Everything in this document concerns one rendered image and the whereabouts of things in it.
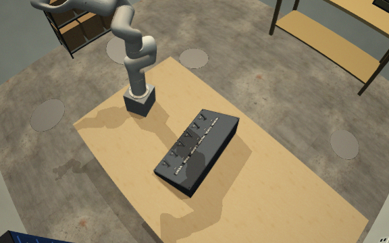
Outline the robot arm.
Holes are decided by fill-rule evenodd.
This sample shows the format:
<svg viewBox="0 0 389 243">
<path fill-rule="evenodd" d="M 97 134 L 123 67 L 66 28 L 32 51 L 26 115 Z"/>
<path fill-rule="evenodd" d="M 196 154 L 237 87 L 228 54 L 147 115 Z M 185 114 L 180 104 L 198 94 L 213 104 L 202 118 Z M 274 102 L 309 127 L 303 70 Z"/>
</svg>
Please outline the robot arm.
<svg viewBox="0 0 389 243">
<path fill-rule="evenodd" d="M 111 21 L 112 33 L 125 41 L 127 56 L 124 65 L 130 81 L 129 93 L 134 99 L 142 99 L 149 93 L 143 68 L 156 62 L 157 44 L 152 36 L 142 37 L 139 30 L 130 27 L 134 8 L 129 0 L 67 0 L 59 6 L 51 6 L 50 0 L 30 0 L 31 6 L 59 14 L 71 9 L 81 9 L 100 16 L 115 14 Z"/>
</svg>

